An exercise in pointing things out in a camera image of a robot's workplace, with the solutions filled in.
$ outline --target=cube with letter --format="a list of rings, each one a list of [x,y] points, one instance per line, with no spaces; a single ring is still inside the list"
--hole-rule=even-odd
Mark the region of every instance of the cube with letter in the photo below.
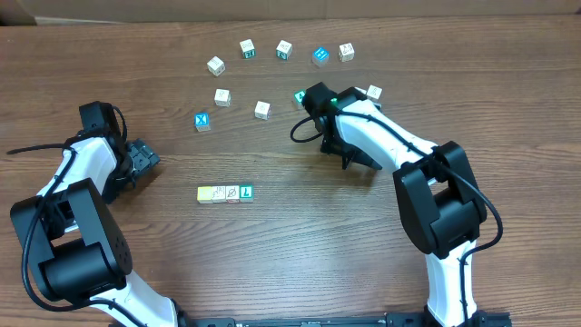
[[[312,62],[321,68],[329,61],[329,52],[325,50],[323,47],[317,49],[314,53],[312,53]]]
[[[196,114],[193,120],[198,132],[210,131],[210,116],[208,114]]]
[[[252,185],[240,185],[240,202],[254,201],[254,187]]]
[[[276,56],[280,59],[289,60],[292,53],[292,45],[284,40],[281,40],[279,46],[276,47]]]
[[[226,186],[212,186],[212,203],[226,202]]]
[[[271,117],[271,104],[259,101],[254,109],[254,116],[256,116],[256,118],[269,120]]]
[[[305,97],[305,90],[300,90],[297,93],[294,94],[294,96],[292,97],[293,99],[293,103],[294,105],[297,107],[297,109],[304,109],[304,105],[302,105],[302,98]]]
[[[254,50],[254,44],[251,39],[240,42],[240,48],[242,48],[242,56],[244,59],[252,58],[256,55],[256,50]]]
[[[216,102],[216,105],[230,106],[230,100],[231,100],[230,91],[216,89],[216,95],[214,96],[214,101]]]
[[[381,95],[381,89],[377,86],[370,85],[369,90],[367,90],[367,97],[373,102],[379,102],[379,96]]]
[[[199,203],[212,203],[212,187],[211,186],[198,187],[198,202]]]
[[[355,57],[355,49],[353,49],[353,45],[339,45],[339,59],[342,62],[349,61],[353,59],[353,57]]]
[[[208,70],[210,70],[210,72],[214,74],[214,76],[220,76],[220,74],[224,73],[224,71],[226,70],[226,66],[224,65],[224,62],[220,60],[220,58],[214,56],[208,62]]]
[[[226,186],[226,201],[228,203],[238,203],[240,201],[240,186]]]

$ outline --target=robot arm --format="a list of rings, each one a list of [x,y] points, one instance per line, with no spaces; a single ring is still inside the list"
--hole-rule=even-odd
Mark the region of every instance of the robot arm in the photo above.
[[[486,219],[486,211],[474,194],[454,180],[449,180],[448,189],[436,195],[429,186],[448,179],[430,160],[446,164],[476,185],[464,151],[454,143],[438,147],[409,133],[354,88],[335,94],[324,84],[317,84],[307,90],[303,104],[323,133],[321,151],[343,156],[344,169],[346,162],[353,161],[393,173],[403,227],[414,245],[426,254],[428,310],[442,326],[460,325],[464,315],[458,263],[464,253],[476,246],[478,226]],[[378,122],[431,158],[410,151]],[[472,298],[470,264],[468,257],[464,266],[468,317],[477,309]]]
[[[47,195],[56,183],[51,179],[36,197],[15,203],[10,212],[24,247],[38,199],[49,196],[28,254],[38,289],[50,301],[116,302],[139,322],[178,326],[183,314],[171,299],[156,293],[133,271],[129,247],[105,204],[125,185],[151,171],[160,159],[142,140],[126,142],[124,120],[121,134],[110,104],[94,102],[79,111],[84,129],[65,143],[76,156],[63,180]],[[71,160],[71,151],[63,150],[63,162],[55,175],[63,173]],[[75,229],[80,230],[81,239],[51,244]],[[109,305],[92,306],[126,326],[135,325]]]

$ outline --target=white cube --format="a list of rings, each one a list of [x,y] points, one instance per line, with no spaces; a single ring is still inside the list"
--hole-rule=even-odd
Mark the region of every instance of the white cube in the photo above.
[[[216,105],[230,106],[230,100],[231,100],[230,91],[216,89],[216,95],[214,96],[214,101],[216,102]]]
[[[226,201],[228,203],[238,203],[240,201],[240,186],[226,186]]]
[[[261,118],[264,120],[269,120],[271,117],[271,104],[259,101],[254,109],[254,115],[256,118]]]
[[[357,91],[363,93],[363,95],[367,94],[367,91],[366,90],[363,90],[362,88],[359,88],[357,86],[355,86],[355,88],[357,89]]]
[[[339,59],[342,62],[349,61],[353,59],[353,57],[355,57],[355,49],[353,49],[353,45],[339,45]]]
[[[379,96],[381,95],[381,89],[377,86],[370,85],[369,90],[367,90],[367,98],[373,102],[379,101]]]
[[[242,48],[242,56],[244,59],[252,58],[256,55],[256,50],[254,50],[254,44],[251,39],[240,42],[240,48]]]
[[[224,73],[226,70],[226,66],[220,58],[215,56],[208,62],[208,70],[210,70],[214,76],[220,76],[220,74]]]
[[[226,202],[226,186],[212,186],[212,203]]]
[[[292,45],[284,40],[281,40],[279,46],[276,47],[276,56],[280,59],[289,60],[292,53]]]

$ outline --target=wood grain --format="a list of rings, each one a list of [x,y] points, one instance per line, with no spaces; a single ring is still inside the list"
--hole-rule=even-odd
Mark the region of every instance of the wood grain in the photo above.
[[[420,137],[455,140],[504,217],[502,242],[476,255],[479,308],[516,326],[581,324],[581,20],[578,16],[399,18],[304,22],[97,25],[0,29],[0,325],[103,326],[94,310],[44,312],[26,297],[8,213],[60,163],[77,107],[123,110],[130,138],[162,157],[154,175],[110,209],[134,268],[194,317],[318,317],[419,311],[424,258],[399,222],[385,172],[294,144],[296,90],[383,88],[383,111]],[[241,59],[251,38],[258,56]],[[274,55],[293,43],[288,62]],[[340,44],[355,59],[340,63]],[[333,54],[322,69],[311,52]],[[218,55],[226,72],[213,77]],[[213,104],[216,88],[232,106]],[[272,104],[268,122],[256,101]],[[196,133],[193,114],[210,113]],[[300,135],[312,134],[304,126]],[[255,203],[200,205],[199,185],[251,182]],[[496,226],[482,225],[481,242]]]

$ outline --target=blue letter cube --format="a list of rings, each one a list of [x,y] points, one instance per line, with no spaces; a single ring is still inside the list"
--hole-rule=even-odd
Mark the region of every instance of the blue letter cube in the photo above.
[[[210,131],[210,116],[206,113],[196,114],[194,124],[198,132]]]
[[[320,47],[312,54],[312,62],[318,66],[322,67],[329,61],[329,52],[323,47]]]

